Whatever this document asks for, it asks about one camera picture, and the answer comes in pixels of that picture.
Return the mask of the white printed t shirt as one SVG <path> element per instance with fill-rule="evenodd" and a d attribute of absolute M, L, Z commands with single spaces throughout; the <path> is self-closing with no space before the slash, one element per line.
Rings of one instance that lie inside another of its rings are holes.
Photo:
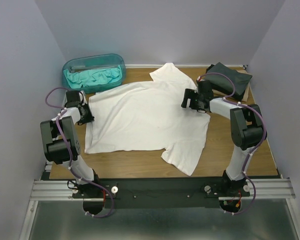
<path fill-rule="evenodd" d="M 162 159 L 190 176 L 206 144 L 210 116 L 182 108 L 193 80 L 172 63 L 132 82 L 89 98 L 95 118 L 87 124 L 86 154 L 162 150 Z"/>

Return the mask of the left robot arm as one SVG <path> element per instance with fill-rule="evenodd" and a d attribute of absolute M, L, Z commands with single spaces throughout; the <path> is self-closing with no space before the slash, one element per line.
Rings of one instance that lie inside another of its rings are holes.
<path fill-rule="evenodd" d="M 70 189 L 88 198 L 99 197 L 102 190 L 98 175 L 81 156 L 75 125 L 81 126 L 94 120 L 84 92 L 68 90 L 65 93 L 65 104 L 57 116 L 40 123 L 46 160 L 67 168 L 75 178 Z"/>

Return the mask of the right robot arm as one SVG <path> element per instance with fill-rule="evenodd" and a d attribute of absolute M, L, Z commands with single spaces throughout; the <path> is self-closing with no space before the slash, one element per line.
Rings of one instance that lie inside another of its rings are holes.
<path fill-rule="evenodd" d="M 198 80 L 196 89 L 185 89 L 181 107 L 214 113 L 230 120 L 234 149 L 218 189 L 226 196 L 241 190 L 248 179 L 247 168 L 251 158 L 267 138 L 260 107 L 257 104 L 233 102 L 225 96 L 214 96 L 209 80 Z"/>

